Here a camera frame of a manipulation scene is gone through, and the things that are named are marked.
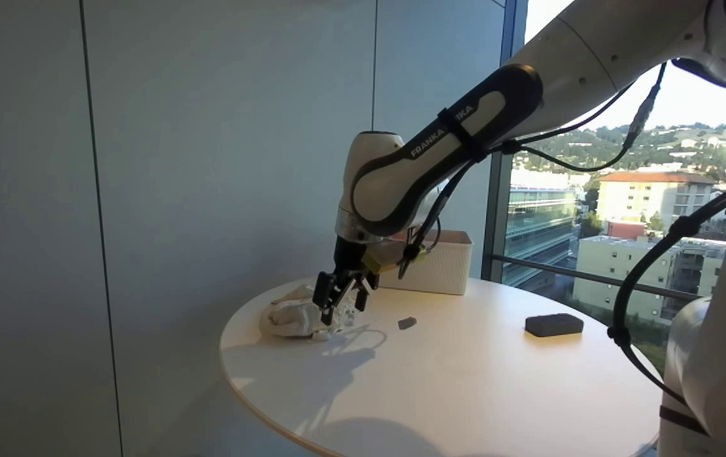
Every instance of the round table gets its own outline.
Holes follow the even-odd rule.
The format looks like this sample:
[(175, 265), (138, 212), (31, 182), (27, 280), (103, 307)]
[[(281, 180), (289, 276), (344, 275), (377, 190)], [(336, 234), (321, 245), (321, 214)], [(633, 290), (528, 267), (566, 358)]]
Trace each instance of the round table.
[[(658, 438), (659, 391), (604, 325), (552, 300), (480, 280), (461, 297), (376, 290), (347, 335), (263, 339), (262, 309), (296, 284), (240, 306), (221, 361), (236, 397), (311, 452), (617, 457)], [(583, 332), (528, 335), (545, 312)]]

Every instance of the window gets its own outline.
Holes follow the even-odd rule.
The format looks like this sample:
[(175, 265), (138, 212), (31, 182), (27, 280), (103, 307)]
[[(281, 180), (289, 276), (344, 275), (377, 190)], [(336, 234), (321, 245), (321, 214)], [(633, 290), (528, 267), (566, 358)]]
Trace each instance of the window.
[[(552, 19), (564, 5), (569, 3), (528, 0), (531, 19)], [(590, 124), (580, 128), (578, 133), (542, 139), (536, 148), (578, 166), (604, 162), (607, 152), (622, 142), (627, 133), (625, 124), (628, 124), (649, 85), (652, 77), (647, 73), (642, 77), (642, 92), (637, 88), (639, 85), (633, 85), (633, 88), (627, 92), (617, 106), (604, 113)], [(679, 101), (679, 97), (684, 97), (689, 86), (698, 88), (689, 94), (692, 106), (698, 109), (670, 109), (688, 106), (688, 101)], [(677, 135), (716, 135), (717, 142), (706, 146), (706, 151), (716, 152), (717, 148), (717, 154), (710, 157), (726, 157), (726, 135), (720, 135), (726, 133), (726, 106), (720, 100), (716, 100), (716, 106), (701, 106), (701, 100), (710, 100), (716, 94), (726, 100), (726, 88), (679, 73), (677, 69), (666, 69), (666, 78), (658, 100), (659, 109), (654, 109), (654, 118), (642, 129), (631, 152), (619, 161), (617, 167), (627, 174), (659, 174), (672, 167), (692, 174), (692, 162), (679, 161), (679, 166), (674, 166), (677, 157), (670, 154)], [(541, 198), (547, 198), (552, 207), (547, 207), (547, 214), (536, 217), (538, 237), (528, 242), (517, 240), (520, 228), (513, 217), (496, 214), (496, 234), (503, 237), (494, 237), (499, 242), (486, 252), (481, 275), (494, 281), (560, 300), (564, 306), (598, 319), (607, 319), (611, 312), (619, 275), (631, 269), (631, 265), (642, 260), (642, 253), (670, 228), (677, 217), (684, 217), (689, 208), (712, 198), (712, 190), (698, 186), (692, 186), (692, 190), (689, 186), (642, 180), (598, 186), (598, 176), (566, 174), (550, 162), (526, 154), (499, 161), (499, 171), (505, 177), (494, 186), (494, 201), (505, 203), (510, 214), (517, 212), (513, 201), (520, 193), (528, 196), (531, 189), (538, 189), (533, 193), (541, 193)], [(684, 303), (716, 288), (712, 281), (717, 276), (717, 267), (712, 262), (720, 260), (712, 260), (710, 252), (716, 252), (712, 245), (724, 245), (726, 248), (726, 237), (701, 237), (701, 245), (703, 247), (679, 245), (666, 252), (649, 267), (639, 281), (639, 290), (631, 294), (628, 312), (639, 316), (637, 323), (642, 325), (639, 332), (637, 328), (631, 332), (633, 339), (647, 335), (644, 340), (637, 340), (637, 345), (658, 369), (663, 365), (663, 344), (670, 331), (670, 318)], [(688, 257), (684, 265), (674, 262), (682, 248), (689, 248), (684, 253), (701, 252), (701, 257)]]

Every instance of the wall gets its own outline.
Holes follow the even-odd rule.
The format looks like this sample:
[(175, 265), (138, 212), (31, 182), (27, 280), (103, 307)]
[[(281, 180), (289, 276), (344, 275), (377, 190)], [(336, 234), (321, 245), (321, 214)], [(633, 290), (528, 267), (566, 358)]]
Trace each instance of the wall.
[[(0, 363), (0, 391), (13, 393), (4, 377), (19, 382), (17, 373), (47, 370), (45, 379), (32, 379), (43, 398), (22, 398), (19, 415), (0, 424), (17, 429), (19, 420), (36, 420), (22, 410), (72, 398), (78, 405), (62, 410), (78, 411), (55, 407), (51, 438), (45, 429), (22, 429), (27, 450), (51, 454), (55, 431), (66, 431), (67, 444), (113, 454), (117, 389), (124, 454), (302, 454), (229, 393), (217, 365), (221, 328), (255, 292), (329, 267), (350, 137), (367, 128), (409, 137), (486, 77), (496, 63), (503, 11), (490, 0), (81, 5), (102, 234), (84, 118), (78, 11), (43, 3), (19, 16), (0, 16), (27, 34), (47, 34), (45, 26), (53, 26), (70, 35), (38, 35), (22, 49), (66, 54), (62, 73), (47, 62), (32, 73), (32, 88), (9, 88), (45, 106), (25, 118), (0, 114), (15, 129), (0, 135), (0, 161), (15, 151), (9, 180), (32, 189), (32, 196), (27, 186), (9, 190), (9, 208), (0, 201), (0, 269), (22, 275), (0, 275), (0, 316), (17, 309), (22, 323), (25, 309), (36, 309), (41, 328), (22, 332), (51, 344), (13, 365)], [(0, 44), (0, 62), (13, 67), (22, 54), (4, 49), (6, 41)], [(0, 92), (0, 113), (17, 104)], [(468, 232), (475, 247), (481, 240), (485, 201), (486, 167), (480, 167), (463, 177), (444, 214), (444, 223)], [(13, 226), (31, 222), (32, 212), (38, 219), (25, 226), (27, 240)], [(117, 383), (107, 352), (99, 242), (109, 271)], [(19, 292), (38, 297), (17, 307), (13, 300)], [(9, 345), (9, 339), (0, 339), (0, 352)], [(75, 417), (91, 429), (60, 424)]]
[(0, 454), (117, 454), (75, 3), (0, 3)]

